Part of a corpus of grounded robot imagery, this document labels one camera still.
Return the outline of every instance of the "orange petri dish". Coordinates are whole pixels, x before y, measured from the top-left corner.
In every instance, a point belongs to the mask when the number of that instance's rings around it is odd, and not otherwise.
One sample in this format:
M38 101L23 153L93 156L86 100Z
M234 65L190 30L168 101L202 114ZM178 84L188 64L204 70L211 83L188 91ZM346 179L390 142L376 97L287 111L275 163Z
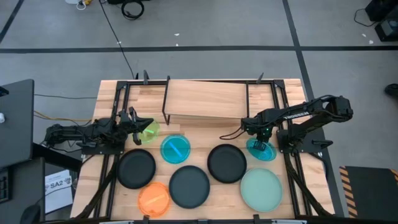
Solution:
M161 217L170 207L169 190L160 182L147 185L138 195L138 207L144 215Z

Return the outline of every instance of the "yellow and black striped edge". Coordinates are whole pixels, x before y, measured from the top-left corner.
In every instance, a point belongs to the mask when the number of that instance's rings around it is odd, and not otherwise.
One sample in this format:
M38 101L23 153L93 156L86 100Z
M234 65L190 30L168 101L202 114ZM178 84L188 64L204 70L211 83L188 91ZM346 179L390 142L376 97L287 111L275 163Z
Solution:
M353 189L351 188L348 171L346 170L345 166L340 167L340 176L341 181L343 182L343 190L346 197L348 215L350 218L356 218L358 216L358 212L356 211Z
M394 174L394 177L396 178L397 185L398 185L398 172L396 170L390 169L391 172Z

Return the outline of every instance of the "wooden plank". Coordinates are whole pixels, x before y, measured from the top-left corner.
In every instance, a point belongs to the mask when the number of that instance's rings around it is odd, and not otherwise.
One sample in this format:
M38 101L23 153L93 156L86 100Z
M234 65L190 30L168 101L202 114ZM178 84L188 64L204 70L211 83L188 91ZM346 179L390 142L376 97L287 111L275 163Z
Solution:
M165 113L171 115L244 118L246 85L170 80Z
M290 105L305 101L300 80L285 80L285 84ZM107 117L111 114L115 88L116 81L101 82L98 101L94 111L95 118ZM135 148L143 148L154 156L157 170L152 181L159 181L168 185L170 176L179 167L195 165L203 169L208 175L211 190L208 199L202 206L188 210L180 208L172 202L170 210L164 216L157 219L252 219L254 214L259 214L260 218L294 217L282 154L278 153L276 159L271 162L257 160L246 150L246 141L252 137L248 136L246 133L232 141L220 140L218 136L232 133L239 127L240 120L238 119L172 115L170 125L167 126L162 115L164 91L164 86L132 87L129 94L128 106L134 106L140 117L151 117L160 123L160 134L155 141L141 146L136 146L132 139L129 138L126 142L126 151ZM250 85L249 102L251 116L254 116L256 113L266 108L272 108L273 100L269 85ZM297 121L295 120L297 123L302 121L305 121L305 119L300 118ZM191 154L182 164L169 164L165 162L160 155L160 144L169 134L183 134L190 141L192 147ZM271 137L270 142L277 147L275 134ZM243 202L240 194L239 182L235 184L222 184L212 178L206 166L207 156L215 146L223 143L233 144L242 150L248 162L248 170L255 167L263 167L273 171L273 173L278 176L282 183L284 193L282 203L278 208L268 213L254 211ZM82 168L71 217L78 215L82 211L98 188L102 158L103 156L95 156L95 158L88 161ZM322 162L309 155L302 154L302 164L308 188L319 202L329 212L333 213L333 206ZM119 182L116 182L112 212L113 220L142 220L142 213L137 208L137 196L139 192L140 189L126 189ZM300 197L299 205L303 207ZM103 199L102 207L106 207L106 199Z

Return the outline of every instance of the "gray floor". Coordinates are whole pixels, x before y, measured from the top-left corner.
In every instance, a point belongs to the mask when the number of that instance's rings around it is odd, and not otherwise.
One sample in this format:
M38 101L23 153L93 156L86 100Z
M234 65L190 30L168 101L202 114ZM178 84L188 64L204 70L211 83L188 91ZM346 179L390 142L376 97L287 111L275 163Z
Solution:
M353 22L355 10L369 1L289 0L300 44L396 45L381 43L372 27ZM127 21L120 9L104 5L125 47L293 45L280 0L152 0L144 4L146 11L137 21ZM13 0L0 1L1 27L15 5ZM363 13L358 19L369 22ZM25 0L0 43L0 49L88 47L118 47L98 1L77 11L64 0ZM350 122L325 127L326 138L335 142L330 147L334 170L341 165L398 169L394 142L398 102L383 93L386 85L398 82L398 52L303 55L315 96L343 95L354 109ZM126 57L135 72L146 69L151 78L257 78L262 72L264 78L302 77L294 51L128 52ZM131 78L121 53L0 54L0 68L0 85L33 78L36 93L63 96L96 96L101 80ZM86 119L94 106L94 100L35 98L35 110L49 116ZM46 127L53 123L35 118L34 141L41 142ZM58 171L55 167L47 170ZM66 208L47 218L66 218L69 212Z

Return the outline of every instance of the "green translucent object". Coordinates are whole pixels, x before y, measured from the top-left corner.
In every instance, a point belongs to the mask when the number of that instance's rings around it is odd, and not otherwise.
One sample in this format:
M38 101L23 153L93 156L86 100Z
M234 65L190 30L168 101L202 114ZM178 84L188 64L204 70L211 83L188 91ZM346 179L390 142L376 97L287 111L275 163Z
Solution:
M272 143L263 143L266 145L266 149L264 151L260 151L253 148L253 145L256 141L256 138L251 138L246 142L246 149L248 149L250 154L262 161L273 161L276 158L277 152Z
M142 133L138 134L139 139L143 144L150 143L156 140L160 131L160 125L158 122L153 121Z
M258 212L270 212L282 201L282 184L271 171L263 168L251 169L241 181L244 202Z
M191 151L188 139L182 135L175 134L165 138L160 146L160 153L164 160L171 164L185 161Z

